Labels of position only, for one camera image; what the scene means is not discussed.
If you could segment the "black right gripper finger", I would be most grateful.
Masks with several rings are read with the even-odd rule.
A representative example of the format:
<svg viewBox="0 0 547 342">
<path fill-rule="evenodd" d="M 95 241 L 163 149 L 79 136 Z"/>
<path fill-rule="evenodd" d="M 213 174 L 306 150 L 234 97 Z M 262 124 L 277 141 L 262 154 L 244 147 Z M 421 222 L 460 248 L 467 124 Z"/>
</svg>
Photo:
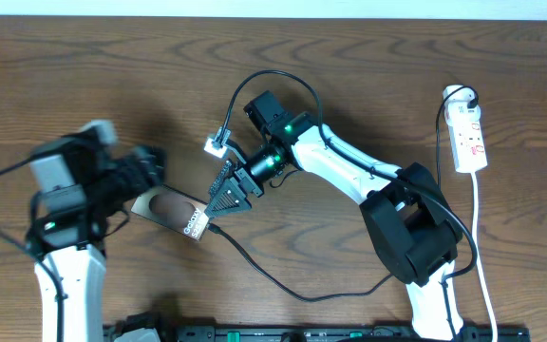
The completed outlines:
<svg viewBox="0 0 547 342">
<path fill-rule="evenodd" d="M 204 213 L 209 219 L 247 212 L 252 205 L 234 178 L 225 180 L 211 197 Z"/>
<path fill-rule="evenodd" d="M 217 193 L 222 183 L 224 183 L 224 181 L 227 179 L 232 168 L 233 162 L 230 159 L 226 160 L 208 190 L 208 194 L 211 198 Z"/>
</svg>

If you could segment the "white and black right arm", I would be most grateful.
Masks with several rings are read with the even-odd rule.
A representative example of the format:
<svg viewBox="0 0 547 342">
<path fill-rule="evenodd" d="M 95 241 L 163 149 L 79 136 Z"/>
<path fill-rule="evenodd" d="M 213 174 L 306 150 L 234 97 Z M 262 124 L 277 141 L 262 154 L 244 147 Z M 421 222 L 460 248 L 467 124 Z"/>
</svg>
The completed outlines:
<svg viewBox="0 0 547 342">
<path fill-rule="evenodd" d="M 270 91 L 244 108 L 265 142 L 246 156 L 221 127 L 204 149 L 224 158 L 213 182 L 209 218 L 248 211 L 249 195 L 260 197 L 265 182 L 288 165 L 332 184 L 358 204 L 373 248 L 392 276 L 406 285 L 412 328 L 421 338 L 451 341 L 463 321 L 450 276 L 462 239 L 462 226 L 431 173 L 418 163 L 408 168 L 378 161 L 334 135 L 308 112 L 284 109 Z"/>
</svg>

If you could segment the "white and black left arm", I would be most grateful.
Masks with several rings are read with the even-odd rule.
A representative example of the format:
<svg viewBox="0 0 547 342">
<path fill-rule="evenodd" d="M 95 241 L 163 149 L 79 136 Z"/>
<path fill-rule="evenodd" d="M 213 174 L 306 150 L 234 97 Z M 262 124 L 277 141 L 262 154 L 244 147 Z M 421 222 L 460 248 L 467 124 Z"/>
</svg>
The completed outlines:
<svg viewBox="0 0 547 342">
<path fill-rule="evenodd" d="M 108 218 L 165 179 L 163 149 L 139 145 L 114 158 L 95 129 L 36 148 L 30 168 L 40 189 L 29 205 L 28 250 L 42 299 L 45 341 L 101 341 Z"/>
</svg>

